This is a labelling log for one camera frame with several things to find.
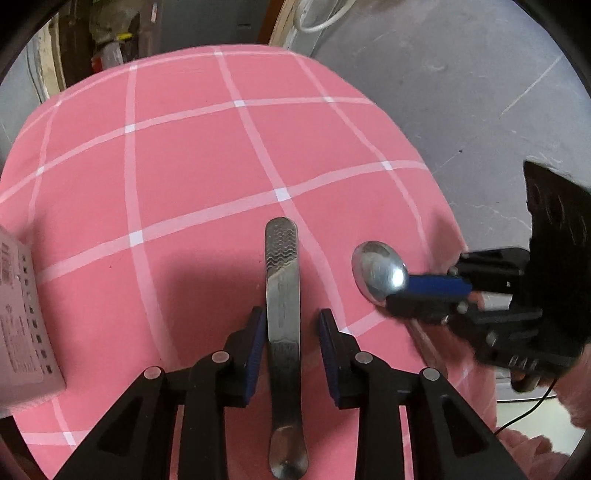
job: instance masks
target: white grid line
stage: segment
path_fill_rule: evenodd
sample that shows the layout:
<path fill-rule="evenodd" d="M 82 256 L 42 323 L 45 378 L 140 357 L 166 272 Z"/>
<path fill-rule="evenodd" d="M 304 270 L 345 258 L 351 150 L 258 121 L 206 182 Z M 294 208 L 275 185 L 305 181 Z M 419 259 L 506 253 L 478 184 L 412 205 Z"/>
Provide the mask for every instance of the white grid line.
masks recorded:
<path fill-rule="evenodd" d="M 246 106 L 269 106 L 269 105 L 299 105 L 301 103 L 325 103 L 323 97 L 293 97 L 293 98 L 269 98 L 269 99 L 254 99 L 254 100 L 243 100 Z M 338 101 L 340 103 L 359 103 L 363 105 L 373 105 L 373 103 L 367 99 L 359 99 L 355 97 L 339 97 Z M 77 147 L 74 147 L 72 150 L 63 153 L 62 155 L 56 157 L 55 159 L 46 162 L 42 172 L 38 170 L 25 176 L 23 179 L 16 182 L 11 187 L 7 188 L 3 193 L 0 194 L 0 205 L 4 203 L 6 200 L 11 198 L 14 194 L 18 193 L 21 189 L 23 189 L 29 182 L 34 181 L 35 178 L 40 175 L 44 174 L 47 171 L 51 170 L 52 168 L 56 167 L 57 165 L 61 164 L 62 162 L 82 153 L 86 150 L 89 150 L 93 147 L 97 147 L 103 143 L 107 143 L 115 138 L 119 138 L 131 131 L 140 131 L 146 128 L 153 127 L 155 125 L 167 124 L 169 122 L 184 120 L 186 118 L 196 118 L 198 116 L 207 115 L 210 113 L 222 112 L 225 110 L 229 110 L 231 108 L 236 108 L 234 102 L 223 102 L 217 103 L 215 105 L 205 106 L 196 109 L 190 110 L 182 110 L 179 112 L 167 113 L 165 115 L 157 116 L 154 118 L 150 118 L 147 120 L 142 120 L 141 122 L 137 122 L 134 124 L 129 124 L 125 127 L 117 128 L 105 134 L 99 135 L 91 140 L 88 140 Z"/>
<path fill-rule="evenodd" d="M 349 333 L 354 337 L 360 337 L 364 333 L 367 333 L 374 327 L 377 327 L 380 323 L 384 322 L 386 318 L 380 314 L 379 311 L 373 310 L 368 313 L 365 317 L 361 317 L 359 320 L 353 322 L 351 325 L 347 325 L 341 332 Z"/>
<path fill-rule="evenodd" d="M 303 58 L 300 57 L 299 55 L 293 55 L 293 57 L 295 58 L 296 62 L 301 67 L 303 72 L 306 74 L 306 76 L 310 79 L 312 84 L 314 84 L 314 86 L 318 90 L 319 94 L 321 94 L 324 97 L 328 96 L 328 92 L 326 91 L 326 89 L 324 88 L 324 86 L 322 85 L 320 80 L 316 77 L 316 75 L 314 75 L 314 73 L 310 70 L 308 65 L 306 65 L 306 62 L 303 60 Z M 365 145 L 370 150 L 370 152 L 373 153 L 375 155 L 375 157 L 380 162 L 382 162 L 382 164 L 384 162 L 386 162 L 388 164 L 388 159 L 381 152 L 381 150 L 378 147 L 376 147 L 375 145 L 373 145 L 373 143 L 371 143 L 367 139 L 365 134 L 351 121 L 351 119 L 339 108 L 339 106 L 336 103 L 329 102 L 329 106 L 341 118 L 343 123 L 347 127 L 349 127 L 349 129 L 359 139 L 359 141 L 363 145 Z M 423 228 L 423 220 L 421 218 L 420 212 L 418 211 L 417 205 L 415 204 L 412 195 L 410 195 L 410 193 L 408 192 L 406 186 L 404 185 L 404 183 L 402 182 L 402 180 L 400 179 L 398 174 L 396 172 L 394 172 L 393 170 L 388 170 L 388 174 L 390 175 L 390 177 L 393 179 L 394 183 L 398 187 L 398 190 L 402 194 L 404 201 L 407 203 L 408 207 L 410 208 L 411 213 L 414 216 L 414 219 L 417 224 L 417 233 L 418 233 L 419 240 L 421 242 L 421 247 L 423 248 L 423 252 L 427 256 L 427 260 L 428 260 L 430 268 L 433 269 L 436 267 L 435 260 L 433 259 L 433 253 L 431 252 L 431 248 L 429 247 L 429 244 L 427 242 L 427 237 L 425 236 L 425 230 Z"/>
<path fill-rule="evenodd" d="M 223 53 L 217 57 L 217 62 L 230 96 L 234 101 L 240 100 L 240 92 L 232 80 L 232 74 L 228 68 L 228 64 L 223 56 Z M 242 121 L 244 130 L 246 131 L 246 134 L 251 141 L 252 147 L 256 152 L 256 156 L 258 157 L 262 168 L 265 170 L 269 181 L 273 185 L 273 188 L 275 190 L 284 189 L 285 182 L 273 164 L 269 152 L 267 151 L 267 148 L 265 147 L 265 144 L 261 138 L 261 134 L 256 128 L 256 125 L 252 120 L 250 113 L 248 112 L 248 108 L 240 108 L 238 112 L 240 114 L 240 119 Z M 337 325 L 346 325 L 345 307 L 343 306 L 342 299 L 340 298 L 335 276 L 332 273 L 332 269 L 330 268 L 330 264 L 322 250 L 322 247 L 314 238 L 314 235 L 308 228 L 306 221 L 298 211 L 293 200 L 286 199 L 285 201 L 281 202 L 281 208 L 285 215 L 291 218 L 299 228 L 300 242 L 303 248 L 312 258 L 312 263 L 318 273 L 318 276 L 320 277 L 320 281 L 324 285 L 324 290 L 327 294 L 327 297 L 329 298 L 329 303 L 335 312 Z"/>
<path fill-rule="evenodd" d="M 35 206 L 37 204 L 37 198 L 39 197 L 39 191 L 41 190 L 41 175 L 45 170 L 45 162 L 47 161 L 47 146 L 49 145 L 49 138 L 51 135 L 51 126 L 53 125 L 53 120 L 56 117 L 56 113 L 59 107 L 54 108 L 53 113 L 49 117 L 47 121 L 47 125 L 45 127 L 45 131 L 43 132 L 43 140 L 41 142 L 41 151 L 39 153 L 39 166 L 35 172 L 35 181 L 33 183 L 33 192 L 31 193 L 31 200 L 29 201 L 29 210 L 28 210 L 28 218 L 27 218 L 27 246 L 31 248 L 33 244 L 33 234 L 35 229 L 33 228 L 33 222 L 35 220 Z"/>
<path fill-rule="evenodd" d="M 125 96 L 125 123 L 127 125 L 135 125 L 135 88 L 137 75 L 137 69 L 129 70 Z M 158 302 L 158 293 L 156 292 L 154 278 L 150 270 L 150 263 L 148 262 L 148 255 L 144 246 L 135 162 L 135 131 L 130 131 L 125 136 L 124 185 L 129 245 L 134 262 L 139 296 L 144 306 L 148 328 L 150 329 L 154 346 L 163 360 L 165 370 L 172 371 L 180 368 L 181 362 L 168 325 L 164 321 L 164 315 Z"/>
<path fill-rule="evenodd" d="M 51 399 L 51 405 L 53 406 L 53 413 L 56 416 L 57 425 L 61 428 L 61 433 L 64 436 L 66 443 L 70 446 L 72 452 L 76 449 L 76 441 L 72 436 L 72 432 L 68 428 L 64 413 L 61 410 L 60 402 L 57 397 Z"/>
<path fill-rule="evenodd" d="M 291 53 L 289 51 L 285 51 L 285 50 L 270 50 L 270 51 L 266 51 L 266 50 L 254 50 L 254 51 L 240 51 L 240 50 L 236 50 L 236 51 L 227 51 L 225 52 L 226 55 L 236 55 L 236 56 L 242 56 L 242 55 L 264 55 L 264 56 L 281 56 L 281 55 L 290 55 Z M 184 53 L 184 54 L 177 54 L 177 55 L 166 55 L 163 57 L 152 57 L 150 59 L 146 59 L 146 60 L 139 60 L 136 62 L 133 62 L 131 64 L 132 67 L 134 67 L 134 70 L 137 69 L 141 69 L 141 68 L 146 68 L 146 67 L 152 67 L 154 65 L 159 65 L 161 63 L 169 63 L 169 62 L 173 62 L 173 61 L 179 61 L 179 60 L 187 60 L 187 59 L 196 59 L 199 57 L 212 57 L 214 56 L 214 52 L 210 51 L 210 52 L 194 52 L 194 53 Z M 17 139 L 19 139 L 22 135 L 24 135 L 26 132 L 28 132 L 36 123 L 38 123 L 40 120 L 42 120 L 43 118 L 45 118 L 46 115 L 48 115 L 52 109 L 58 107 L 59 105 L 61 105 L 63 102 L 70 100 L 71 98 L 74 98 L 75 96 L 77 96 L 78 94 L 85 92 L 89 89 L 91 89 L 92 87 L 95 87 L 96 85 L 99 85 L 103 82 L 106 82 L 107 80 L 111 80 L 112 78 L 118 77 L 120 75 L 123 75 L 124 73 L 126 73 L 128 71 L 127 68 L 125 67 L 120 67 L 120 68 L 115 68 L 112 71 L 108 71 L 108 73 L 105 74 L 97 74 L 96 76 L 91 77 L 92 81 L 87 82 L 85 85 L 81 85 L 79 88 L 74 87 L 72 91 L 65 91 L 63 93 L 60 94 L 59 99 L 57 100 L 57 102 L 52 105 L 51 107 L 48 107 L 46 110 L 44 110 L 42 113 L 39 114 L 38 117 L 36 117 L 34 120 L 31 121 L 31 123 L 29 123 L 26 127 L 24 127 L 17 135 Z"/>
<path fill-rule="evenodd" d="M 416 170 L 428 171 L 428 168 L 416 161 L 399 160 L 392 162 L 395 168 L 414 168 Z M 293 187 L 288 187 L 287 191 L 291 198 L 302 195 L 306 192 L 319 189 L 323 186 L 339 182 L 344 179 L 350 179 L 357 176 L 376 173 L 384 171 L 380 163 L 365 164 L 358 167 L 348 167 L 341 170 L 335 170 L 329 173 L 319 175 L 311 180 L 306 180 L 302 183 L 296 184 Z M 180 232 L 192 226 L 201 225 L 213 220 L 225 218 L 236 213 L 247 212 L 265 205 L 277 203 L 277 193 L 274 190 L 268 192 L 257 193 L 249 197 L 243 197 L 231 202 L 222 203 L 213 207 L 197 210 L 195 212 L 186 213 L 180 216 L 172 217 L 160 222 L 153 223 L 142 229 L 142 240 L 149 242 L 162 238 L 173 233 Z M 79 268 L 85 267 L 92 262 L 101 260 L 110 255 L 114 255 L 123 250 L 130 248 L 131 238 L 129 235 L 120 236 L 113 240 L 109 240 L 102 244 L 96 245 L 84 250 L 72 257 L 50 265 L 41 270 L 37 275 L 37 284 L 42 285 L 55 278 L 62 277 L 70 272 L 76 271 Z"/>
<path fill-rule="evenodd" d="M 21 435 L 27 445 L 75 446 L 80 443 L 88 433 L 89 430 L 75 430 L 73 432 L 23 432 Z"/>

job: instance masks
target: white box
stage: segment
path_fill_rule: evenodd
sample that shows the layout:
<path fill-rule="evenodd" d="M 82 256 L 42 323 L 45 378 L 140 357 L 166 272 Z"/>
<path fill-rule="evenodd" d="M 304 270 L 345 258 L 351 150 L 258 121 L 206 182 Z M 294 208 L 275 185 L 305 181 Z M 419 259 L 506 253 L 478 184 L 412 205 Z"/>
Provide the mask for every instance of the white box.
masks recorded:
<path fill-rule="evenodd" d="M 65 388 L 39 307 L 31 251 L 0 226 L 0 417 Z"/>

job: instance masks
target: metal spoon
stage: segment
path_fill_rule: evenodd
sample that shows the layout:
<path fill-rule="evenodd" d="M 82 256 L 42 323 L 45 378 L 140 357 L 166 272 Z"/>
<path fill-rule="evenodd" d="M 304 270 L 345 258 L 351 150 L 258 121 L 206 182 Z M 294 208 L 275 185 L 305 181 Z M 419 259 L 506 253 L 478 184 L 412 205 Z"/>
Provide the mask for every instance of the metal spoon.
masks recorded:
<path fill-rule="evenodd" d="M 386 297 L 406 288 L 408 270 L 402 258 L 387 244 L 370 241 L 359 245 L 351 258 L 353 277 L 362 295 L 374 305 L 386 306 Z M 415 320 L 405 321 L 408 333 L 423 361 L 447 378 L 447 367 L 431 339 Z"/>

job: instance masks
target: black bracket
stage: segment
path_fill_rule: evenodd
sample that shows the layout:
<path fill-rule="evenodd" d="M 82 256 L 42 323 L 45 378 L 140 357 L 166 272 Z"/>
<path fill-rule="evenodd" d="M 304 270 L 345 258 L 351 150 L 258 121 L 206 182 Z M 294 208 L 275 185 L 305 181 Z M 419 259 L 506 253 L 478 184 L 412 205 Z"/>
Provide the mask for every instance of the black bracket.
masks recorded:
<path fill-rule="evenodd" d="M 355 480 L 404 479 L 400 407 L 405 406 L 415 480 L 525 480 L 491 430 L 432 368 L 392 369 L 338 331 L 332 312 L 319 317 L 330 395 L 340 409 L 359 408 Z"/>
<path fill-rule="evenodd" d="M 56 480 L 168 480 L 177 407 L 184 404 L 178 477 L 227 480 L 224 408 L 255 392 L 267 320 L 252 310 L 224 349 L 166 374 L 147 368 L 102 417 Z"/>

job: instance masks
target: black cable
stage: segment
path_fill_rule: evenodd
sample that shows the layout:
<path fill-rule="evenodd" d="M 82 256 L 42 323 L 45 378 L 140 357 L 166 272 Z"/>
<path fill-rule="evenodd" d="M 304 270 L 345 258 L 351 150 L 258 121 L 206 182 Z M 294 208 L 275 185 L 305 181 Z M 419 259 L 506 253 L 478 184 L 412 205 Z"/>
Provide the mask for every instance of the black cable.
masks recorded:
<path fill-rule="evenodd" d="M 526 418 L 530 413 L 532 413 L 536 408 L 538 408 L 540 405 L 542 405 L 542 402 L 548 398 L 548 395 L 550 395 L 550 392 L 552 391 L 552 389 L 554 388 L 554 386 L 556 385 L 556 382 L 558 381 L 558 378 L 555 378 L 554 381 L 550 384 L 550 386 L 548 387 L 548 390 L 546 391 L 546 393 L 544 395 L 542 395 L 542 398 L 538 400 L 538 403 L 535 404 L 533 407 L 531 407 L 528 411 L 526 411 L 523 415 L 519 415 L 517 418 L 505 423 L 502 427 L 500 427 L 496 432 L 495 435 L 500 434 L 500 432 L 502 432 L 503 430 L 505 430 L 507 427 L 513 425 L 514 423 Z"/>

